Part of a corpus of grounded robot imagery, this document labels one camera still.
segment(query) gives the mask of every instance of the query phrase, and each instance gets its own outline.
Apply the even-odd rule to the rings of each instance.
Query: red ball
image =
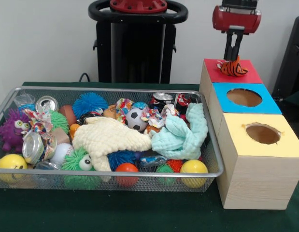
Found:
[[[131,173],[137,173],[139,172],[137,167],[135,167],[131,163],[123,163],[120,166],[117,167],[116,172],[131,172]],[[132,187],[136,184],[138,181],[138,177],[136,176],[116,176],[116,181],[118,184],[124,187]]]

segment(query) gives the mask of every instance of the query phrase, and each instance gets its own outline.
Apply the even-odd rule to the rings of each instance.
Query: green tablecloth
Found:
[[[198,85],[24,83],[28,86],[198,90]],[[299,231],[299,184],[287,210],[225,210],[205,193],[0,189],[1,231]]]

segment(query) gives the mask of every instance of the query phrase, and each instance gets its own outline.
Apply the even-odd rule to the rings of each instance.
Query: wooden box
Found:
[[[251,62],[243,77],[203,64],[205,96],[225,171],[217,178],[224,208],[286,209],[299,180],[299,140]]]
[[[282,115],[223,113],[217,178],[227,209],[286,209],[299,180],[299,140]]]
[[[207,104],[216,136],[222,113],[281,114],[263,84],[213,83]]]

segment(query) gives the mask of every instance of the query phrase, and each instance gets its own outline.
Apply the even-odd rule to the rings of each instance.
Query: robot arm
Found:
[[[258,0],[222,0],[213,13],[213,27],[227,34],[225,60],[237,59],[243,35],[255,33],[261,21],[261,11],[256,9]],[[232,47],[232,35],[237,35]]]

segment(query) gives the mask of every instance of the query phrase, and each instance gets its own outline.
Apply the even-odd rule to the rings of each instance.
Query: wire mesh basket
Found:
[[[9,109],[16,109],[14,98],[29,93],[36,100],[48,95],[54,97],[59,106],[70,104],[79,98],[82,93],[95,92],[101,95],[109,105],[115,104],[120,98],[128,98],[135,102],[149,102],[153,93],[157,90],[141,89],[102,89],[102,88],[69,88],[69,87],[18,87],[10,91],[0,106],[0,125],[5,122]],[[159,90],[171,94],[173,97],[177,93],[184,93],[186,97],[193,96],[198,102],[203,103],[205,118],[208,124],[208,136],[201,147],[202,162],[208,168],[207,174],[186,174],[186,173],[157,173],[156,167],[141,168],[138,161],[135,166],[138,173],[126,172],[97,172],[97,171],[63,171],[63,170],[20,170],[20,169],[0,169],[0,188],[23,188],[23,189],[83,189],[81,187],[70,186],[71,178],[87,181],[90,179],[95,184],[86,187],[89,190],[132,190],[132,191],[199,191],[205,192],[215,177],[223,172],[223,163],[214,133],[212,121],[208,112],[206,101],[203,95],[195,91]],[[0,158],[6,153],[2,151],[3,142],[0,139]],[[1,181],[4,177],[16,176],[19,181],[15,184],[8,184]],[[105,177],[109,177],[108,182],[103,182]],[[131,181],[136,184],[127,187]],[[202,182],[200,188],[189,188],[183,181],[194,186]]]

